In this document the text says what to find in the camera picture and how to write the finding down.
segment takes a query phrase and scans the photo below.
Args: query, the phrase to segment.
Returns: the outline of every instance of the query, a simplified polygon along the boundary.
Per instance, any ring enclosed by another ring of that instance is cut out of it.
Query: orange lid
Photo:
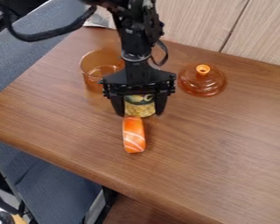
[[[191,95],[212,96],[224,90],[226,79],[215,66],[190,65],[179,73],[178,84]]]

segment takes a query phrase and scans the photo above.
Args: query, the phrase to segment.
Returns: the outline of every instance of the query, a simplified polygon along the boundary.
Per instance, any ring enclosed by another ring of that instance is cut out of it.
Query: transparent orange bowl
[[[84,55],[80,60],[80,70],[84,76],[87,89],[101,93],[102,77],[114,74],[124,68],[124,61],[120,53],[110,48],[94,50]]]

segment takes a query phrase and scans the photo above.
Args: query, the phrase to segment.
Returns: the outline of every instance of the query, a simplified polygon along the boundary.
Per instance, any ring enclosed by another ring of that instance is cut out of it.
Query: wall
[[[157,0],[165,38],[280,65],[280,0]]]

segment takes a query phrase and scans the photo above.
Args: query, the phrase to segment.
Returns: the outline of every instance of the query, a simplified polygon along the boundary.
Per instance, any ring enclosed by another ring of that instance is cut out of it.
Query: wooden tabletop
[[[280,66],[167,43],[164,70],[215,64],[218,96],[178,88],[146,122],[149,149],[123,149],[122,118],[86,97],[81,57],[118,41],[83,28],[0,94],[0,140],[188,223],[280,224]]]

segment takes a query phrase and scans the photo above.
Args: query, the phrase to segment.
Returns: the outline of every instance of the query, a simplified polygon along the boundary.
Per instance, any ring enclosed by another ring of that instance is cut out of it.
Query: chair
[[[84,6],[78,0],[51,0],[18,20],[14,26],[19,32],[42,32],[69,24],[83,11]],[[13,38],[6,30],[2,31],[0,92],[64,37],[25,43]],[[39,224],[80,223],[102,189],[92,181],[2,142],[0,171]]]

